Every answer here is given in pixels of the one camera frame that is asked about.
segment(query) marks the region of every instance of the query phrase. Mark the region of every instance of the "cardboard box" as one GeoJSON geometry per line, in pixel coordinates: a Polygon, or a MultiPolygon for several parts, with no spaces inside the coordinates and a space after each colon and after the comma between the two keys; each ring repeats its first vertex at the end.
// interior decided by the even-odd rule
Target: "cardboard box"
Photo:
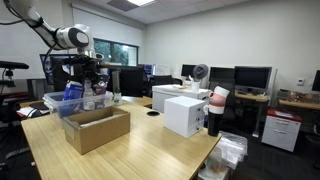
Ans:
{"type": "Polygon", "coordinates": [[[112,106],[68,116],[63,118],[63,121],[66,140],[80,154],[85,154],[130,132],[130,113],[112,106]],[[81,127],[104,118],[107,119],[81,127]]]}

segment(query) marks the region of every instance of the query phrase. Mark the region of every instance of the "white box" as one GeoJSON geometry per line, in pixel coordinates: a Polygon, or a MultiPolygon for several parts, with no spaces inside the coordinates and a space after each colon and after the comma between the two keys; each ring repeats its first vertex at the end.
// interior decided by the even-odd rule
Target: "white box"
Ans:
{"type": "Polygon", "coordinates": [[[172,85],[161,85],[152,87],[152,109],[164,112],[164,101],[168,98],[186,96],[194,99],[204,100],[209,103],[209,93],[211,90],[199,89],[199,92],[192,92],[190,89],[180,90],[172,85]]]}
{"type": "Polygon", "coordinates": [[[203,129],[205,101],[185,96],[165,100],[164,127],[189,138],[203,129]]]}

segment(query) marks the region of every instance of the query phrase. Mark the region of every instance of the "ceiling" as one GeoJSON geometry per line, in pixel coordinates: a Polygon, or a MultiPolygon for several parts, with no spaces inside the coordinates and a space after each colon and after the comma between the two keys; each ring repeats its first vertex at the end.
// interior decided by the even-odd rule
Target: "ceiling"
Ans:
{"type": "MultiPolygon", "coordinates": [[[[111,4],[112,0],[82,0],[94,6],[134,19],[143,24],[151,24],[180,16],[195,14],[211,9],[230,6],[249,0],[156,0],[147,6],[136,7],[132,10],[123,11],[111,4]]],[[[125,0],[113,0],[125,3],[125,0]]]]}

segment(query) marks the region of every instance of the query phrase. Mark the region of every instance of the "black office chair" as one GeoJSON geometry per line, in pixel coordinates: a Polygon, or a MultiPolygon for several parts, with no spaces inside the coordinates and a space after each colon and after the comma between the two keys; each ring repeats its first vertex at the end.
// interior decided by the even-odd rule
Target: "black office chair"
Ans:
{"type": "Polygon", "coordinates": [[[154,86],[158,85],[166,85],[166,84],[173,84],[173,78],[171,75],[165,76],[154,76],[154,86]]]}
{"type": "Polygon", "coordinates": [[[6,133],[2,136],[0,142],[12,132],[13,123],[21,120],[21,117],[16,112],[19,109],[18,103],[28,99],[29,95],[26,92],[7,93],[0,96],[0,121],[8,124],[6,133]]]}
{"type": "Polygon", "coordinates": [[[144,96],[148,96],[149,84],[150,84],[150,81],[149,81],[149,79],[148,79],[146,70],[144,69],[144,70],[143,70],[143,95],[144,95],[144,96]]]}
{"type": "Polygon", "coordinates": [[[236,99],[235,99],[235,80],[234,79],[211,79],[209,89],[214,89],[220,86],[230,91],[226,99],[226,105],[223,113],[223,120],[221,121],[220,129],[224,131],[230,131],[236,127],[236,99]]]}

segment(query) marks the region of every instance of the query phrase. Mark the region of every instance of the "window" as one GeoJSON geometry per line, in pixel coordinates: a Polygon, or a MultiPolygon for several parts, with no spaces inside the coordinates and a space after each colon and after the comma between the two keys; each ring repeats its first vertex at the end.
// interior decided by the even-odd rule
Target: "window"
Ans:
{"type": "Polygon", "coordinates": [[[122,66],[138,64],[138,46],[94,38],[94,50],[104,55],[104,62],[119,63],[122,66]]]}

